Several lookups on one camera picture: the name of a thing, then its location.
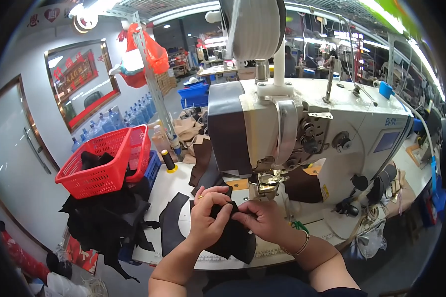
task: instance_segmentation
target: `door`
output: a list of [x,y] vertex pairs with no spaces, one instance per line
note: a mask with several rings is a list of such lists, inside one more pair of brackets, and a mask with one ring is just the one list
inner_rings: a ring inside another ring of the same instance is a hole
[[68,218],[58,211],[69,193],[55,184],[57,171],[27,120],[20,83],[0,91],[0,200],[33,240],[55,250]]

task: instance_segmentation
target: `door handle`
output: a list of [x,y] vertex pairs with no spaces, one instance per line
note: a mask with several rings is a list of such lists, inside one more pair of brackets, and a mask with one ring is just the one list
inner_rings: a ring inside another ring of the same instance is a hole
[[51,171],[49,170],[48,166],[46,166],[45,162],[43,162],[43,160],[40,158],[40,155],[35,150],[35,147],[33,146],[33,143],[31,143],[31,138],[30,138],[30,135],[28,134],[27,128],[24,127],[23,130],[25,132],[25,135],[27,136],[27,141],[28,141],[28,143],[31,146],[31,150],[35,154],[35,157],[38,159],[38,162],[40,162],[41,166],[43,167],[43,169],[46,171],[47,174],[51,174]]

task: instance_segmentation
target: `red heart sign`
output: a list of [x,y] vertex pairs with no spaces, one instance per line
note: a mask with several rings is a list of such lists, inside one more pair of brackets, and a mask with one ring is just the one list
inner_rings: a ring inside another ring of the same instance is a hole
[[53,22],[54,20],[56,20],[59,16],[59,12],[60,9],[59,8],[55,8],[55,9],[47,9],[45,11],[45,18],[50,21]]

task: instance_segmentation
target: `white tabletop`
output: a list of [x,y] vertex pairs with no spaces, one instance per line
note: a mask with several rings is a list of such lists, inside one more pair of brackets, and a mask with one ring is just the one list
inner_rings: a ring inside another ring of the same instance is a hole
[[[431,177],[430,166],[426,166],[420,169],[411,160],[410,156],[406,153],[406,147],[413,144],[412,139],[405,140],[405,143],[400,148],[398,153],[393,158],[396,166],[399,169],[405,170],[406,180],[413,188],[415,195],[418,196]],[[189,200],[193,200],[191,195],[193,187],[188,182],[190,181],[190,173],[193,168],[193,164],[177,163],[178,170],[172,174],[166,172],[165,165],[162,165],[157,175],[153,190],[150,194],[149,203],[150,209],[144,216],[146,221],[159,221],[158,217],[162,210],[167,206],[167,203],[173,199],[178,193],[183,193],[189,196]],[[237,180],[238,178],[223,178],[225,181]],[[291,206],[296,209],[294,212],[295,217],[293,220],[300,221],[309,230],[312,236],[324,238],[332,245],[343,243],[345,239],[337,237],[334,232],[329,228],[324,219],[321,217],[321,209],[333,208],[333,205],[326,205],[323,203],[309,204],[301,202],[289,202],[287,200],[287,194],[284,191],[284,185],[281,184],[278,191],[279,195],[275,198],[278,205],[281,207],[281,211],[284,212],[284,201],[291,203]],[[249,190],[238,190],[232,192],[232,200],[237,205],[244,202],[244,197],[249,196]],[[385,218],[385,213],[380,209],[379,218],[380,221]],[[185,237],[190,232],[190,204],[189,201],[183,206],[179,217],[180,232]],[[360,227],[359,233],[363,231],[363,227]],[[144,250],[140,247],[134,249],[132,256],[133,260],[140,261],[148,264],[158,264],[162,259],[162,246],[161,246],[161,234],[160,228],[158,229],[146,229],[145,235],[147,240],[152,242],[155,252]],[[253,261],[247,265],[233,257],[228,260],[225,258],[216,256],[212,253],[203,251],[198,258],[195,269],[196,270],[230,270],[241,269],[248,267],[261,267],[271,264],[284,263],[293,260],[292,256],[287,255],[279,249],[279,246],[263,241],[256,237],[256,253]]]

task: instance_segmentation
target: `thread spool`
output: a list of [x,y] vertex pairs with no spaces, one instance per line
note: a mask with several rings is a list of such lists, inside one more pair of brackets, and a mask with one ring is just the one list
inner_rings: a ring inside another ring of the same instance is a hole
[[163,150],[160,154],[162,155],[162,159],[167,166],[167,173],[174,173],[175,171],[177,171],[178,166],[175,165],[175,162],[173,162],[172,156],[168,153],[168,151]]

